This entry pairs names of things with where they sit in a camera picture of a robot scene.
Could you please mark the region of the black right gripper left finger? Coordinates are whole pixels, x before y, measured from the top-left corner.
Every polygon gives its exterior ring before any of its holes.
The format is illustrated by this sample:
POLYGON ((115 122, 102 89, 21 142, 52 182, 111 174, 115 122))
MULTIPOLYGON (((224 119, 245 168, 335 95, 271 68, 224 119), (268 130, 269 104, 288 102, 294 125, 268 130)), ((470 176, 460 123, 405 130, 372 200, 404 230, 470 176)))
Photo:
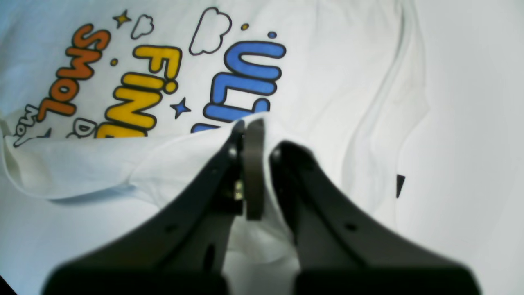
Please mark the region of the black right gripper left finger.
POLYGON ((221 149, 157 215, 59 267, 45 295, 228 295, 221 274, 236 216, 264 211, 264 121, 239 121, 221 149))

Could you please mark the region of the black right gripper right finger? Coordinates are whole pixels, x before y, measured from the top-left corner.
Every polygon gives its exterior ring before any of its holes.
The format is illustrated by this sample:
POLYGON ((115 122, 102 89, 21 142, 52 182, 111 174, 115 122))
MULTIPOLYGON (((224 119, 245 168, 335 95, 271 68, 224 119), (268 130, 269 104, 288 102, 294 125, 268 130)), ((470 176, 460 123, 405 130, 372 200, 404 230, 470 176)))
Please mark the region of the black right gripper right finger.
POLYGON ((295 295, 479 295, 466 266, 376 222, 305 148, 281 142, 270 171, 299 258, 295 295))

